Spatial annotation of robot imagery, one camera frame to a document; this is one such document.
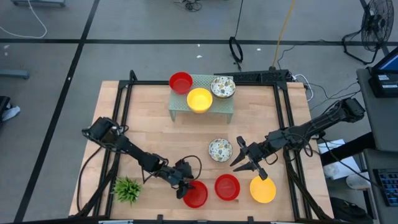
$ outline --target potted plant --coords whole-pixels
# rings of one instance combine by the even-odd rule
[[[137,201],[141,189],[142,185],[138,184],[136,180],[128,177],[118,177],[113,188],[113,193],[116,194],[119,202],[130,202],[130,205],[132,205]]]

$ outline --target gray desk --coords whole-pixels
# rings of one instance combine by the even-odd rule
[[[368,70],[359,69],[356,74],[376,147],[383,151],[398,152],[398,98],[374,97],[368,83],[371,77]]]
[[[384,152],[374,149],[366,149],[364,151],[364,156],[369,171],[369,177],[374,182],[376,179],[373,175],[373,169],[396,169],[398,167],[398,153],[396,152]],[[387,207],[384,203],[381,191],[377,187],[372,187],[372,192],[380,223],[397,223],[398,207]]]

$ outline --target bowl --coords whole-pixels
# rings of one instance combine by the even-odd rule
[[[188,189],[187,194],[182,198],[186,205],[191,208],[199,208],[207,201],[207,187],[204,183],[194,180],[190,182],[193,189]]]
[[[187,103],[193,112],[204,113],[213,103],[213,97],[207,89],[196,88],[189,92]]]
[[[227,139],[214,139],[209,144],[209,155],[217,162],[225,162],[232,157],[233,148]]]
[[[230,201],[234,200],[239,195],[241,186],[236,177],[231,174],[224,174],[217,178],[214,189],[219,198]]]
[[[235,82],[230,77],[217,77],[210,84],[211,93],[219,99],[227,99],[234,95]]]
[[[275,198],[276,187],[269,177],[262,180],[257,176],[250,182],[250,194],[260,203],[269,203]]]
[[[193,80],[186,72],[177,72],[169,79],[169,86],[176,94],[186,94],[191,89]]]

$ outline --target concrete floor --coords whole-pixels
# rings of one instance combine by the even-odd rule
[[[66,8],[34,6],[49,30],[45,39],[79,39],[93,2],[67,0]],[[225,40],[234,34],[240,1],[201,3],[201,11],[190,13],[172,0],[101,0],[88,39]],[[289,0],[245,1],[237,39],[277,40],[289,5]],[[339,41],[360,28],[362,13],[356,0],[301,0],[283,39]],[[15,7],[8,0],[0,0],[0,26],[22,35],[42,33],[27,7]],[[2,38],[13,37],[0,31]],[[390,41],[398,41],[398,29],[393,29]],[[289,47],[281,46],[280,55]],[[0,42],[0,68],[26,69],[31,74],[28,80],[0,78],[0,95],[10,96],[22,110],[0,129],[0,223],[14,220],[76,48],[77,44]],[[244,71],[267,70],[271,65],[275,45],[242,48]],[[349,49],[364,58],[372,56],[363,47]],[[286,52],[281,65],[324,86],[329,95],[353,83],[356,69],[364,67],[347,57],[341,46],[296,46]],[[101,82],[126,79],[130,69],[140,80],[167,80],[180,70],[201,74],[237,72],[226,44],[85,44],[24,221],[67,217],[86,145],[80,130],[93,119]],[[352,86],[342,94],[358,88]],[[310,108],[326,99],[321,89],[314,90]],[[360,94],[356,97],[362,101]],[[312,116],[331,103],[315,108]],[[326,136],[349,141],[369,130],[367,119],[363,119],[355,124],[338,124]],[[335,186],[330,193],[349,195],[353,202],[364,206],[362,193],[337,190]]]

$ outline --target wooden table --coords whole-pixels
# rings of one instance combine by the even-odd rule
[[[105,81],[102,83],[93,121],[99,116],[112,117],[118,82]],[[296,125],[310,119],[305,89],[302,83],[288,83],[290,104]],[[167,109],[170,88],[167,85],[134,85],[132,89],[127,125],[130,129],[125,135],[137,146],[147,152],[154,152],[170,160],[174,164],[184,156],[197,155],[202,163],[203,170],[199,178],[208,187],[208,200],[199,209],[187,207],[183,200],[175,197],[175,190],[161,179],[152,178],[143,187],[137,203],[130,206],[128,203],[113,202],[111,218],[114,219],[151,219],[163,214],[165,220],[229,220],[245,221],[253,216],[255,221],[293,221],[292,204],[287,183],[285,162],[282,150],[277,152],[279,160],[274,165],[265,168],[269,177],[277,187],[275,199],[268,204],[256,202],[249,193],[250,181],[257,176],[256,172],[232,172],[229,166],[238,155],[239,147],[236,137],[241,135],[247,144],[253,141],[264,141],[268,132],[279,128],[275,98],[272,87],[268,86],[239,86],[234,95],[234,116],[230,124],[226,124],[224,114],[193,114],[180,113],[175,122],[170,119]],[[280,93],[281,105],[284,108],[284,99]],[[119,119],[123,111],[119,110]],[[215,162],[208,155],[208,144],[215,138],[229,139],[234,148],[233,159],[228,162]],[[315,141],[312,147],[317,150]],[[93,142],[87,142],[82,163],[98,148]],[[102,150],[87,165],[81,180],[81,205],[92,196],[98,186],[104,150]],[[237,166],[247,162],[243,160]],[[198,173],[198,162],[190,161],[193,175]],[[333,217],[328,190],[320,158],[314,154],[307,157],[302,151],[302,163],[307,189],[325,213]],[[241,193],[236,200],[222,201],[214,191],[214,183],[221,174],[235,175],[241,184]],[[127,155],[121,156],[118,176],[128,176],[142,183],[141,168],[137,161]],[[297,189],[298,204],[301,217],[304,217],[302,197]],[[104,213],[104,205],[108,190],[104,191],[100,214]],[[70,209],[75,214],[76,194]]]

